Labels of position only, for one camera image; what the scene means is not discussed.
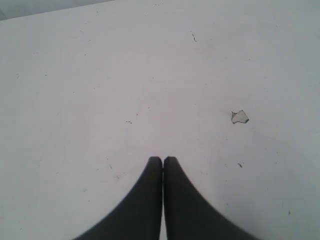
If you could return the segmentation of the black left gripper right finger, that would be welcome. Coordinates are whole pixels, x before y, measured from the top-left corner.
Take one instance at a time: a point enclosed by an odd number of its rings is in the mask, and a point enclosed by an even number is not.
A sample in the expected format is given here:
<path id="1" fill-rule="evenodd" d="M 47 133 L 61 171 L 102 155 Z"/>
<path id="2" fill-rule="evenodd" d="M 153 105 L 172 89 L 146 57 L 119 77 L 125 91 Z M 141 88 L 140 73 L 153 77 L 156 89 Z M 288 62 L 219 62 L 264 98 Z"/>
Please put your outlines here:
<path id="1" fill-rule="evenodd" d="M 206 201 L 174 156 L 163 162 L 163 203 L 168 240 L 256 239 Z"/>

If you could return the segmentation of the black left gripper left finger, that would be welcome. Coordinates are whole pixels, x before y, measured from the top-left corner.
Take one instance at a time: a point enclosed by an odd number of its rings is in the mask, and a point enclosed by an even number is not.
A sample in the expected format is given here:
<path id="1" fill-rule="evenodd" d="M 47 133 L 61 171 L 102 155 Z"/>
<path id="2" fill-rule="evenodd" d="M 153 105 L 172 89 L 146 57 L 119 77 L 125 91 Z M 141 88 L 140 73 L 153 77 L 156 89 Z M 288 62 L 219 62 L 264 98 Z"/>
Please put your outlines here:
<path id="1" fill-rule="evenodd" d="M 152 156 L 135 185 L 101 221 L 77 240 L 158 240 L 163 211 L 163 163 Z"/>

